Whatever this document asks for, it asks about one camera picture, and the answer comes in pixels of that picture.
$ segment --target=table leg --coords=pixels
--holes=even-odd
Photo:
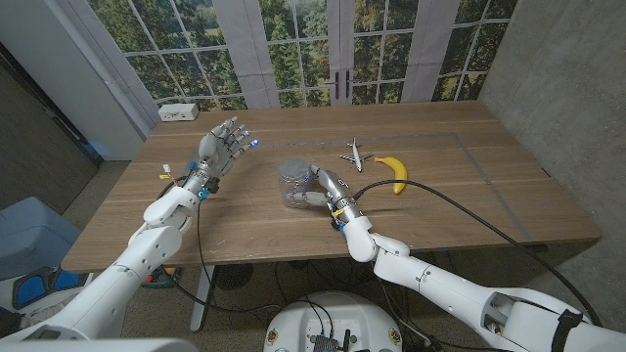
[[[213,270],[215,269],[214,265],[207,265],[206,272],[213,280]],[[208,299],[211,295],[211,284],[206,277],[206,273],[204,272],[204,268],[200,267],[200,280],[198,281],[198,291],[196,292],[196,297],[199,300],[204,302],[208,302]],[[206,318],[206,310],[208,308],[204,307],[199,303],[194,303],[194,310],[192,311],[192,320],[189,325],[189,329],[192,332],[200,332],[202,330],[202,326],[204,325],[204,318]]]

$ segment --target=window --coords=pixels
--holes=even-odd
[[[352,104],[399,103],[417,0],[356,0]]]
[[[478,98],[516,0],[462,0],[432,100]]]
[[[158,105],[246,109],[211,0],[88,0]]]
[[[326,0],[260,0],[282,108],[331,104]]]

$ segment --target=glass door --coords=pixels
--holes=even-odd
[[[354,25],[344,26],[348,104],[400,103],[413,39],[417,0],[350,0]]]
[[[259,0],[281,108],[331,103],[326,0]]]

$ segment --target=small white box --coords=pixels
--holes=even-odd
[[[158,110],[160,119],[167,121],[193,121],[198,116],[196,104],[165,104]]]

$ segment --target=door handle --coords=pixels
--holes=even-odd
[[[345,71],[345,99],[350,97],[350,70]]]
[[[327,84],[335,85],[335,99],[339,99],[339,72],[335,72],[335,82],[329,81]]]
[[[359,79],[350,79],[350,70],[348,69],[345,72],[345,99],[350,97],[350,82],[361,83]]]

